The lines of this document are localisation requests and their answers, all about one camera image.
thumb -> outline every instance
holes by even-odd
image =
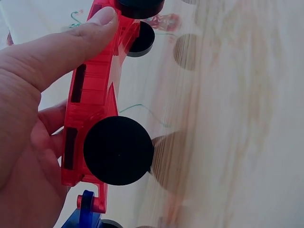
[[[115,10],[104,7],[72,30],[8,47],[0,52],[0,69],[44,91],[62,75],[98,55],[118,27]]]

hand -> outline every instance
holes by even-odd
[[[67,187],[57,162],[62,134],[53,133],[66,103],[38,112],[41,92],[100,53],[117,24],[106,7],[78,28],[0,52],[0,227],[54,226]]]

red plastic body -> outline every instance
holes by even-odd
[[[95,0],[88,19],[106,6],[114,8],[113,0]],[[92,211],[99,213],[106,211],[107,184],[98,180],[87,168],[83,156],[84,140],[95,123],[118,115],[116,101],[122,63],[139,36],[140,21],[122,16],[119,10],[116,12],[119,27],[114,39],[97,57],[73,72],[64,127],[62,184],[75,186],[83,181],[97,185],[98,197],[94,198]],[[81,196],[78,196],[77,207],[80,203]]]

black wheel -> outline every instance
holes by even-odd
[[[154,147],[136,121],[112,116],[97,122],[84,142],[84,159],[91,173],[111,185],[139,180],[151,167]]]
[[[165,0],[115,0],[115,7],[122,15],[133,19],[146,19],[158,14]]]
[[[140,22],[139,36],[133,42],[130,51],[128,53],[129,57],[141,57],[147,54],[154,43],[155,33],[152,27],[146,22]]]
[[[102,219],[102,228],[123,228],[118,222],[109,219]]]

red toy car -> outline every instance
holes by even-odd
[[[126,185],[140,179],[153,160],[154,147],[136,121],[118,116],[117,97],[125,57],[150,51],[155,34],[140,21],[153,17],[164,0],[95,0],[88,19],[102,7],[116,9],[119,28],[97,57],[73,72],[64,127],[62,183],[84,181],[98,186],[92,211],[105,213],[107,184]],[[78,196],[77,207],[82,196]]]

